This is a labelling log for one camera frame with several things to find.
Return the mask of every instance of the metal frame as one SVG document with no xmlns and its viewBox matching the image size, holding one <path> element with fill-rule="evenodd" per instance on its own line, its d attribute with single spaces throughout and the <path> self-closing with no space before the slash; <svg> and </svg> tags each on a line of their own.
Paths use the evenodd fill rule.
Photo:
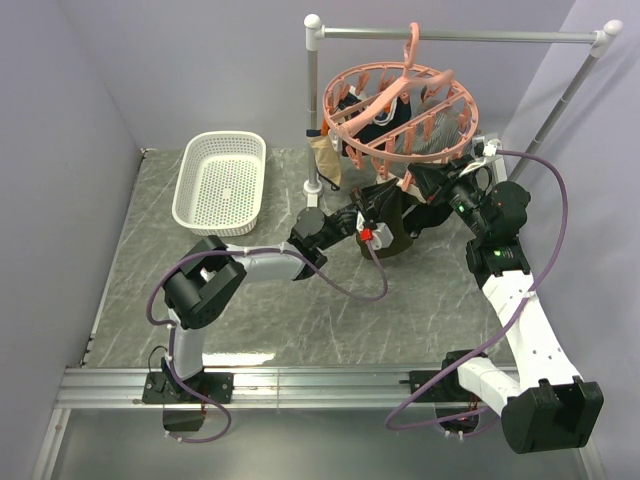
<svg viewBox="0 0 640 480">
<path fill-rule="evenodd" d="M 317 129 L 318 126 L 318 45 L 323 38 L 341 39 L 408 39 L 409 28 L 333 28 L 322 24 L 320 17 L 311 14 L 304 19 L 307 47 L 307 72 L 308 72 L 308 112 L 309 129 Z M 513 32 L 513 31 L 458 31 L 458 30 L 420 30 L 420 40 L 459 41 L 459 42 L 511 42 L 511 43 L 572 43 L 588 44 L 591 50 L 586 60 L 573 77 L 569 86 L 564 91 L 556 106 L 540 127 L 533 138 L 527 153 L 535 153 L 551 128 L 556 124 L 567 105 L 578 91 L 584 80 L 589 75 L 599 58 L 607 51 L 615 37 L 622 31 L 622 22 L 612 20 L 601 30 L 588 33 L 573 32 Z M 315 157 L 311 147 L 307 149 L 307 161 L 309 165 L 309 179 L 304 183 L 304 192 L 307 195 L 308 206 L 317 206 L 318 197 L 322 195 L 322 183 L 318 179 Z M 527 166 L 528 160 L 520 159 L 509 176 L 515 181 Z"/>
<path fill-rule="evenodd" d="M 393 408 L 411 394 L 408 381 L 412 370 L 438 371 L 440 364 L 205 368 L 207 372 L 234 374 L 231 409 Z M 502 366 L 501 370 L 518 378 L 515 366 Z M 148 372 L 145 368 L 68 369 L 54 408 L 162 408 L 141 402 Z M 439 405 L 463 406 L 456 402 Z M 199 410 L 201 406 L 171 408 Z"/>
<path fill-rule="evenodd" d="M 40 449 L 40 455 L 33 469 L 32 479 L 44 480 L 51 478 L 70 415 L 71 410 L 68 408 L 53 409 L 49 427 L 47 428 L 47 433 L 44 436 L 42 448 Z"/>
</svg>

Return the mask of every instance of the lavender wall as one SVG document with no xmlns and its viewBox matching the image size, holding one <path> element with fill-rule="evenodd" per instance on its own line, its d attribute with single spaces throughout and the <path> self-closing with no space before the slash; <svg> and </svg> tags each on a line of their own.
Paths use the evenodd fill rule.
<svg viewBox="0 0 640 480">
<path fill-rule="evenodd" d="M 55 0 L 0 7 L 0 465 L 27 478 L 84 353 L 140 152 Z"/>
<path fill-rule="evenodd" d="M 574 0 L 60 0 L 139 145 L 183 148 L 241 129 L 300 146 L 306 121 L 303 19 L 331 26 L 557 30 Z M 323 41 L 320 81 L 360 63 L 401 60 L 402 41 Z M 502 131 L 544 45 L 423 42 L 418 60 L 453 68 L 485 130 Z"/>
<path fill-rule="evenodd" d="M 595 441 L 610 479 L 638 478 L 640 417 L 640 10 L 634 0 L 577 0 L 563 29 L 625 23 L 540 153 L 562 171 L 569 190 L 569 229 L 557 266 L 540 295 L 549 319 L 585 379 L 596 380 L 605 406 Z M 587 50 L 549 51 L 504 140 L 525 148 Z M 547 261 L 558 231 L 553 177 L 536 165 L 521 177 L 533 202 L 524 239 L 534 271 Z"/>
</svg>

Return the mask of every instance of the white metal rack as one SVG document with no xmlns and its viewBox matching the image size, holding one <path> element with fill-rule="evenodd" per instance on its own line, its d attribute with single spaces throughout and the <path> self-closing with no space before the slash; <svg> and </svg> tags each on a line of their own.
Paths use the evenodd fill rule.
<svg viewBox="0 0 640 480">
<path fill-rule="evenodd" d="M 323 25 L 320 17 L 315 14 L 307 15 L 304 19 L 305 43 L 307 47 L 307 92 L 309 112 L 308 128 L 318 128 L 318 46 L 325 38 L 342 39 L 408 39 L 409 28 L 333 28 Z M 457 42 L 512 42 L 512 43 L 574 43 L 589 44 L 591 50 L 584 63 L 573 77 L 564 93 L 549 113 L 540 130 L 535 135 L 527 153 L 535 153 L 551 128 L 558 121 L 565 108 L 589 75 L 594 65 L 600 59 L 615 37 L 622 31 L 620 20 L 611 20 L 601 30 L 587 33 L 574 32 L 510 32 L 510 31 L 458 31 L 458 30 L 420 30 L 420 40 L 439 40 Z M 307 147 L 307 161 L 309 164 L 309 178 L 304 183 L 307 195 L 307 205 L 317 206 L 318 197 L 322 195 L 322 183 L 318 178 L 315 157 L 311 147 Z M 510 180 L 516 180 L 529 161 L 520 159 L 511 172 Z"/>
</svg>

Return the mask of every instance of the white plastic basket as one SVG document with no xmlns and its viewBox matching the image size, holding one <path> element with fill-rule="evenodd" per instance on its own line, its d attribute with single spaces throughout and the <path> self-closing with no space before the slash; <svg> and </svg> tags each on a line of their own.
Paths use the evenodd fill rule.
<svg viewBox="0 0 640 480">
<path fill-rule="evenodd" d="M 209 132 L 187 145 L 173 197 L 173 218 L 197 235 L 244 235 L 256 224 L 266 159 L 249 132 Z"/>
</svg>

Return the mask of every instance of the marble surface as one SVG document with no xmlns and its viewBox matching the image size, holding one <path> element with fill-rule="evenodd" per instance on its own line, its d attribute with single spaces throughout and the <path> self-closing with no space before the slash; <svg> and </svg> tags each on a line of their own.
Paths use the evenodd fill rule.
<svg viewBox="0 0 640 480">
<path fill-rule="evenodd" d="M 144 366 L 153 347 L 166 345 L 166 329 L 145 319 L 145 302 L 161 275 L 200 239 L 171 216 L 180 155 L 151 151 L 142 163 L 89 367 Z M 304 150 L 270 151 L 256 227 L 225 240 L 267 245 L 286 239 L 305 207 L 306 171 Z M 373 171 L 357 171 L 345 161 L 343 178 L 342 191 L 325 190 L 325 212 L 348 203 L 350 188 L 371 184 Z M 209 327 L 205 364 L 440 362 L 447 351 L 473 348 L 499 329 L 499 321 L 467 271 L 464 247 L 470 238 L 457 217 L 424 231 L 411 249 L 382 261 L 389 294 L 376 303 L 349 299 L 317 276 L 241 286 Z M 323 271 L 339 284 L 370 295 L 380 290 L 380 278 L 355 239 L 335 245 L 327 256 Z M 166 315 L 160 299 L 154 312 Z M 513 363 L 504 340 L 489 354 L 496 363 Z"/>
</svg>

